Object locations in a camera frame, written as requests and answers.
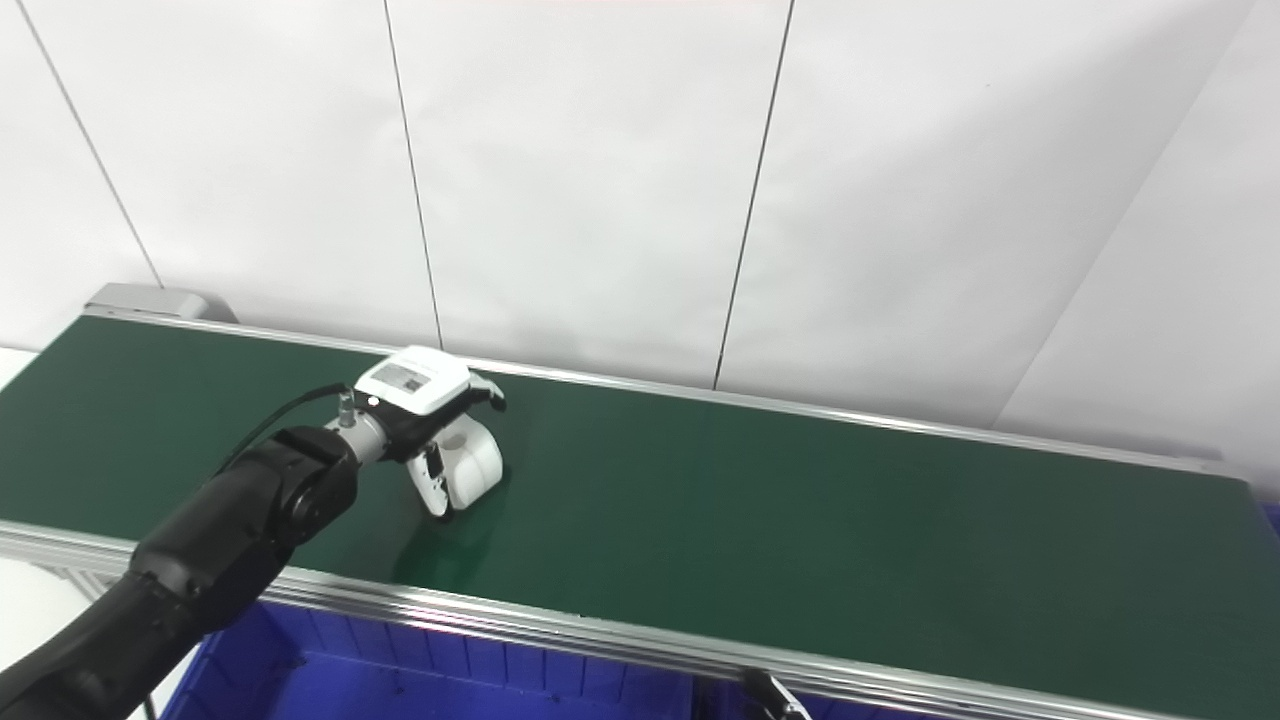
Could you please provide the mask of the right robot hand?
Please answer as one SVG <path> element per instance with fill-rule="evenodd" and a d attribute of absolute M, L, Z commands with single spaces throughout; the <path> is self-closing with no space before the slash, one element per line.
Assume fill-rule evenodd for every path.
<path fill-rule="evenodd" d="M 746 719 L 812 719 L 795 693 L 764 669 L 745 669 L 742 689 L 748 697 Z"/>

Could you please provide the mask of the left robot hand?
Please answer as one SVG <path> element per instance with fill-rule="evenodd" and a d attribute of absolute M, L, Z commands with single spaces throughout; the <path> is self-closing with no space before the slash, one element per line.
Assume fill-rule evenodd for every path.
<path fill-rule="evenodd" d="M 477 405 L 502 413 L 506 396 L 460 357 L 407 346 L 355 382 L 351 418 L 334 428 L 361 462 L 404 466 L 428 512 L 445 520 L 504 475 L 497 438 L 470 415 Z"/>

